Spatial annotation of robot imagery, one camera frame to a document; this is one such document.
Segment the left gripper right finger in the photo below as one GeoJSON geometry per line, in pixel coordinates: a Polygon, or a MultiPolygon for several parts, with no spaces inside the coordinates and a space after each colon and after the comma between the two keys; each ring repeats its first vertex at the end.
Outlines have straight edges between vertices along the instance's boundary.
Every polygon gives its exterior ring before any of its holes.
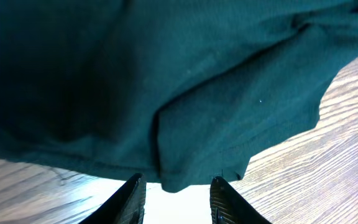
{"type": "Polygon", "coordinates": [[[209,202],[213,224],[271,224],[220,176],[211,182],[209,202]]]}

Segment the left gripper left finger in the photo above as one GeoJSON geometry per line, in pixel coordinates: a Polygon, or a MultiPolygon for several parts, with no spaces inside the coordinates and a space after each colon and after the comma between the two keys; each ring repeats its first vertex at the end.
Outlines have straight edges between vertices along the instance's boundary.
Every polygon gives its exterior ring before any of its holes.
{"type": "Polygon", "coordinates": [[[136,173],[80,224],[143,224],[146,181],[136,173]]]}

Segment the black t-shirt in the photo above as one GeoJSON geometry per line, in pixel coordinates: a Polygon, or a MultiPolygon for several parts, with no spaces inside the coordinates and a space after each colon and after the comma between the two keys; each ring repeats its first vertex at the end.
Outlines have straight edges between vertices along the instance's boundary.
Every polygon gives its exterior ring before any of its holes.
{"type": "Polygon", "coordinates": [[[356,57],[358,1],[0,0],[0,159],[239,180],[356,57]]]}

